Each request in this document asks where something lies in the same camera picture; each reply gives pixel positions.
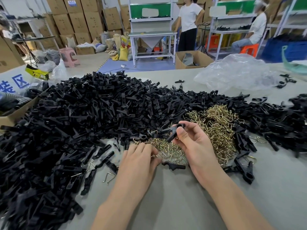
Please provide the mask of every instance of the blue jeans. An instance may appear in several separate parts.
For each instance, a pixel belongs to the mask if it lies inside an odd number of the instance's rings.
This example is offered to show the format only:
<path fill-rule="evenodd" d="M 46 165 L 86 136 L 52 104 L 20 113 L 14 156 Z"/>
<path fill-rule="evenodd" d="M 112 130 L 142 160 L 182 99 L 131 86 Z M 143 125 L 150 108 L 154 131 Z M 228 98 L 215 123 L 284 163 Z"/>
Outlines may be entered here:
<path fill-rule="evenodd" d="M 231 51 L 232 53 L 240 53 L 241 47 L 243 46 L 248 46 L 248 45 L 253 45 L 248 38 L 244 38 L 241 40 L 238 40 L 236 42 L 233 42 L 231 45 Z"/>

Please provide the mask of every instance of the blue plastic crate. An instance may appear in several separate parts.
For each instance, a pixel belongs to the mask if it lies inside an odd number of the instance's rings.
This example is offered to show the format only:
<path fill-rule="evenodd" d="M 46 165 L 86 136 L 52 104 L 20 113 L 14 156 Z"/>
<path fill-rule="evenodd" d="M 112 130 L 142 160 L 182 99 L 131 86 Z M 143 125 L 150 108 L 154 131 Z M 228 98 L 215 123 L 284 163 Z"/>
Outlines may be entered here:
<path fill-rule="evenodd" d="M 282 46 L 287 45 L 285 51 L 287 61 L 305 60 L 307 57 L 307 41 L 285 42 L 270 38 L 263 50 L 263 60 L 279 63 L 282 62 Z"/>

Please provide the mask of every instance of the standing person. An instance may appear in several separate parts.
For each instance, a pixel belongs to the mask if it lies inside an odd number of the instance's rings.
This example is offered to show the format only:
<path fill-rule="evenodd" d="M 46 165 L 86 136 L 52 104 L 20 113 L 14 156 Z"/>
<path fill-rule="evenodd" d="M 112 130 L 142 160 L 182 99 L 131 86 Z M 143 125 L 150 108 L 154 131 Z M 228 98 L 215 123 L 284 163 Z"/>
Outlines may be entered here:
<path fill-rule="evenodd" d="M 197 35 L 196 22 L 200 21 L 205 10 L 197 5 L 198 0 L 184 0 L 185 5 L 180 8 L 175 32 L 182 26 L 178 51 L 193 51 Z"/>
<path fill-rule="evenodd" d="M 212 197 L 228 230 L 273 230 L 235 182 L 224 172 L 208 135 L 196 123 L 180 121 L 173 140 L 185 152 L 196 179 Z M 162 159 L 151 144 L 132 144 L 124 151 L 114 187 L 99 207 L 91 230 L 125 230 L 147 192 Z"/>
<path fill-rule="evenodd" d="M 232 53 L 240 53 L 241 47 L 259 43 L 267 26 L 265 10 L 269 6 L 269 0 L 255 1 L 257 17 L 251 24 L 251 28 L 244 39 L 232 43 Z"/>
<path fill-rule="evenodd" d="M 2 20 L 2 23 L 5 21 L 6 15 L 7 14 L 4 8 L 0 5 L 0 19 Z M 8 22 L 8 24 L 9 25 L 7 27 L 2 26 L 2 28 L 4 28 L 2 30 L 3 37 L 9 38 L 10 40 L 12 40 L 13 38 L 21 38 L 16 26 L 12 22 Z M 29 50 L 24 42 L 13 42 L 13 44 L 16 44 L 20 48 L 20 50 L 25 54 L 26 59 L 30 58 Z"/>

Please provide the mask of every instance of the green panel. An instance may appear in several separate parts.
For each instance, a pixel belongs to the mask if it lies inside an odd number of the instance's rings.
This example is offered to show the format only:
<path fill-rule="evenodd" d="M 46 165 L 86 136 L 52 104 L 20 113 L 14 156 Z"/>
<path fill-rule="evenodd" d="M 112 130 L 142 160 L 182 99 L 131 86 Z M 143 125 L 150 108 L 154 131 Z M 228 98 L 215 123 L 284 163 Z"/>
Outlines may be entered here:
<path fill-rule="evenodd" d="M 297 0 L 293 10 L 307 10 L 307 0 Z"/>
<path fill-rule="evenodd" d="M 162 4 L 140 4 L 140 5 L 131 4 L 130 5 L 131 18 L 132 19 L 145 18 L 142 16 L 143 8 L 158 9 L 159 16 L 157 18 L 171 17 L 171 3 L 162 3 Z"/>
<path fill-rule="evenodd" d="M 218 6 L 226 6 L 226 13 L 230 10 L 242 10 L 241 13 L 251 14 L 254 11 L 255 0 L 219 1 Z"/>

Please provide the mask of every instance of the black pants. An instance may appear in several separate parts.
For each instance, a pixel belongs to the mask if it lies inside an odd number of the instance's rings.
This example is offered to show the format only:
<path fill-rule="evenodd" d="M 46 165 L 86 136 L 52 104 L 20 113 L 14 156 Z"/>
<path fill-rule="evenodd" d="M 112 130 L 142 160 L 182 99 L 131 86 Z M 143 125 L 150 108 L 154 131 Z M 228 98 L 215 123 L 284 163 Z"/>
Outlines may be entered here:
<path fill-rule="evenodd" d="M 194 51 L 197 28 L 181 32 L 178 51 Z"/>

